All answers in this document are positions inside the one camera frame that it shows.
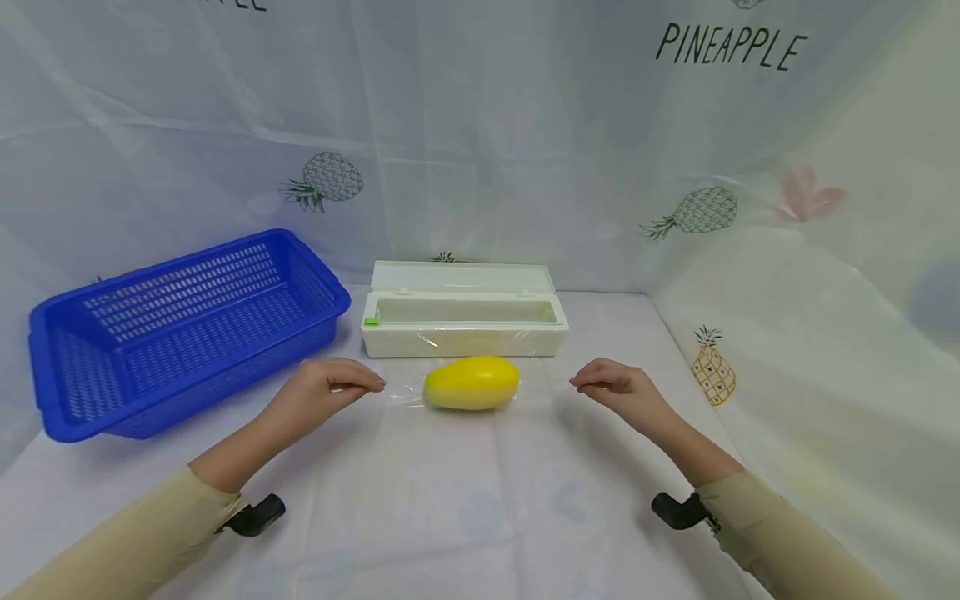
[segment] yellow mango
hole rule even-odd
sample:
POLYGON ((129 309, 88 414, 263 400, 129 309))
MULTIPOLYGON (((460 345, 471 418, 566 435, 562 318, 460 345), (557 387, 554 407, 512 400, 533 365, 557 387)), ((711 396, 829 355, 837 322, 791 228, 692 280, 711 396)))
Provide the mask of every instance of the yellow mango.
POLYGON ((499 356, 471 356, 426 376, 423 397, 443 408, 482 411, 507 403, 516 394, 520 371, 499 356))

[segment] beige sleeve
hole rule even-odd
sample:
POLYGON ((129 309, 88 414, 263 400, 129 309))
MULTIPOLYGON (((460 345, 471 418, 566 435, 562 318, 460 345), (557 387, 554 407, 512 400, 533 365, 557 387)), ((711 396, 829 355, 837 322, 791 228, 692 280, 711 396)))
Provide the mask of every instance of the beige sleeve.
POLYGON ((749 471, 697 492, 720 526, 720 547, 774 598, 897 598, 816 521, 749 471))
POLYGON ((206 554, 216 531, 246 504, 183 467, 51 559, 6 600, 146 598, 206 554))

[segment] dispenser box lid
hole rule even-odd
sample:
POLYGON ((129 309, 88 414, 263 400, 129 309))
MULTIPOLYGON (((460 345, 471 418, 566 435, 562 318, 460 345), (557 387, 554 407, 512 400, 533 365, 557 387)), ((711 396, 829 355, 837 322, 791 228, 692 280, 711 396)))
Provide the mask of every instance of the dispenser box lid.
POLYGON ((556 288, 544 265, 414 262, 377 260, 374 292, 447 292, 457 294, 553 294, 556 288))

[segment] pineapple text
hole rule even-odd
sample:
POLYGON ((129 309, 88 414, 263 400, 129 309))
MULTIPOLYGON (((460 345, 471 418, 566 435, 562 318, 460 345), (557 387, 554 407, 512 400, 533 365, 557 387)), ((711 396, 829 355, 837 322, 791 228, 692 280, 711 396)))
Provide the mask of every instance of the pineapple text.
POLYGON ((721 25, 687 25, 682 28, 678 23, 670 23, 663 32, 657 57, 669 60, 673 54, 673 61, 693 64, 714 64, 716 62, 733 62, 740 58, 740 64, 747 60, 765 68, 777 67, 778 71, 789 71, 787 64, 790 57, 797 56, 799 44, 810 39, 809 36, 793 36, 786 34, 780 38, 781 30, 771 33, 766 27, 723 27, 721 25), (673 53, 676 44, 677 52, 673 53))
MULTIPOLYGON (((216 2, 217 0, 205 0, 205 1, 206 1, 206 2, 216 2)), ((238 9, 243 9, 243 10, 245 10, 245 11, 249 11, 250 9, 253 9, 254 11, 257 11, 257 12, 266 12, 266 11, 267 11, 267 9, 265 9, 265 8, 263 8, 263 7, 261 7, 261 6, 258 6, 258 5, 256 4, 256 0, 227 0, 226 2, 225 2, 224 0, 220 0, 220 4, 224 4, 224 5, 227 5, 227 6, 229 6, 229 5, 231 5, 231 4, 232 4, 232 5, 236 5, 236 8, 238 8, 238 9)))

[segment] blue plastic basket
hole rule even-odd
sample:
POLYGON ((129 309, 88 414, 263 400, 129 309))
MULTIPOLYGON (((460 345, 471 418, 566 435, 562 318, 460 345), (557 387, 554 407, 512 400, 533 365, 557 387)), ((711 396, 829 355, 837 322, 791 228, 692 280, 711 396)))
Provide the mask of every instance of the blue plastic basket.
POLYGON ((30 315, 44 428, 145 440, 329 344, 349 306, 286 229, 55 296, 30 315))

